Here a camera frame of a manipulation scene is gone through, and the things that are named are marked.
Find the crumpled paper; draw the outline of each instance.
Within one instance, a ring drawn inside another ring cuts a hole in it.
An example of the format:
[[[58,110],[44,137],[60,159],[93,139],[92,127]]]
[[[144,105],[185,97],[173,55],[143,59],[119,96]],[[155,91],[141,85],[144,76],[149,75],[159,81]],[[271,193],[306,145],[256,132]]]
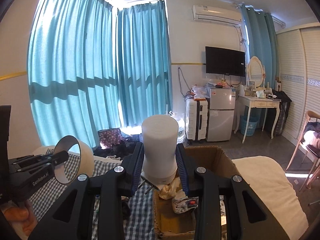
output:
[[[165,185],[159,193],[159,197],[163,199],[174,198],[177,192],[182,189],[180,178],[175,178],[169,185]]]

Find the air conditioner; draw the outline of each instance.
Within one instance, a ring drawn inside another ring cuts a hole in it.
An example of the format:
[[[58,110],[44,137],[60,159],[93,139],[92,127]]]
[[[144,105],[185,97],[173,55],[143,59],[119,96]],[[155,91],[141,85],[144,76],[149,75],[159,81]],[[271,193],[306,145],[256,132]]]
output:
[[[241,26],[241,13],[223,8],[194,5],[193,18],[195,21],[221,23],[233,26]]]

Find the mirror frame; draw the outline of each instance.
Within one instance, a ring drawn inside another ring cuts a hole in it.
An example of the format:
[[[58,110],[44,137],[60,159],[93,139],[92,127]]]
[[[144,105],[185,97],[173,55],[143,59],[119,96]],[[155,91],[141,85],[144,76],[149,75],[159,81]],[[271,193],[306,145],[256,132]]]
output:
[[[250,72],[250,70],[251,70],[251,64],[252,64],[252,62],[253,61],[256,61],[259,65],[260,65],[260,68],[261,68],[261,80],[260,81],[256,81],[256,80],[252,80],[251,79],[251,72]],[[262,82],[263,82],[263,74],[264,74],[264,69],[263,69],[263,66],[262,66],[262,64],[261,64],[261,61],[258,59],[258,57],[256,57],[256,56],[253,56],[251,59],[250,59],[250,61],[249,61],[249,64],[248,64],[248,68],[247,68],[247,72],[248,72],[248,77],[249,77],[249,80],[250,81],[255,81],[256,82],[256,87],[259,87],[259,86],[261,86],[261,84],[262,84]]]

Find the white blanket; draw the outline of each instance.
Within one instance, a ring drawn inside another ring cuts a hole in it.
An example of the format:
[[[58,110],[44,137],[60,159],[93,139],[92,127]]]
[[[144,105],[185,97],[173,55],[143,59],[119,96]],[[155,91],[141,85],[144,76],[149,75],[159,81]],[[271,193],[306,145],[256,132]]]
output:
[[[298,240],[308,228],[296,192],[281,166],[269,157],[232,160],[244,180],[271,211],[291,240]]]

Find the decorative wall border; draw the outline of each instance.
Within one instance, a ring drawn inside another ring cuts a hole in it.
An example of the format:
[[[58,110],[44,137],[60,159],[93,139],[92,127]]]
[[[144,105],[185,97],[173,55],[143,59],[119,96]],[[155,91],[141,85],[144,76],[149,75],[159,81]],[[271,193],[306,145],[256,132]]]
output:
[[[320,88],[320,81],[316,79],[308,78],[308,85]]]
[[[280,75],[280,79],[282,81],[291,81],[291,82],[296,82],[300,84],[304,84],[304,77],[302,76],[295,76],[295,75]],[[318,87],[320,88],[320,80],[308,78],[308,85],[313,86],[313,87]]]
[[[295,75],[280,75],[280,79],[283,81],[291,81],[303,84],[304,83],[304,77],[302,76],[295,76]]]

